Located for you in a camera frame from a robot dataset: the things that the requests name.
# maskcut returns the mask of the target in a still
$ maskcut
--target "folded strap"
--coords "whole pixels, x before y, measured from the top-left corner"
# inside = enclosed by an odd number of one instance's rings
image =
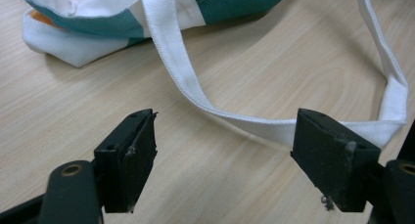
[[[358,0],[360,14],[369,27],[381,56],[388,85],[385,89],[378,120],[342,122],[379,147],[406,123],[408,85],[387,45],[370,0]],[[295,119],[264,119],[225,112],[215,108],[205,95],[193,71],[180,32],[175,0],[143,0],[144,12],[153,41],[161,59],[182,94],[195,106],[258,137],[292,145]]]

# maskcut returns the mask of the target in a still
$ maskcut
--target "teal bag trim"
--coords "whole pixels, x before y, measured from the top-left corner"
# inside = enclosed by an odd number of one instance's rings
[[[206,24],[266,12],[281,0],[196,0]]]
[[[35,10],[48,17],[55,25],[71,31],[110,37],[144,38],[143,26],[137,22],[128,9],[110,17],[67,18],[58,15],[49,8],[38,5],[33,0],[25,1]]]

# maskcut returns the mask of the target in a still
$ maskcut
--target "green fabric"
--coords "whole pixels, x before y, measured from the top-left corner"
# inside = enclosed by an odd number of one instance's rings
[[[196,0],[206,24],[265,12],[281,0]]]

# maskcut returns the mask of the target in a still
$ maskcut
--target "fabric bag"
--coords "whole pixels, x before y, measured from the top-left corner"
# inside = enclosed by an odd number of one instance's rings
[[[258,137],[293,144],[295,119],[264,119],[215,108],[199,84],[182,29],[264,12],[281,0],[25,0],[23,40],[34,51],[76,67],[152,37],[182,94],[195,106]],[[342,122],[379,147],[406,123],[408,85],[384,39],[370,0],[357,0],[378,48],[388,84],[378,120]]]

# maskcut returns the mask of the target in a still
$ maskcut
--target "light wood surface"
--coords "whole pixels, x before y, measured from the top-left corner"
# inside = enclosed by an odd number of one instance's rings
[[[415,111],[415,0],[372,0]],[[151,41],[75,68],[22,41],[24,0],[0,0],[0,211],[45,191],[49,173],[93,150],[130,113],[152,108],[159,154],[133,214],[106,223],[366,223],[327,211],[291,148],[247,135],[192,106]],[[224,110],[295,118],[376,119],[385,88],[355,0],[283,0],[266,15],[183,32],[207,95]]]

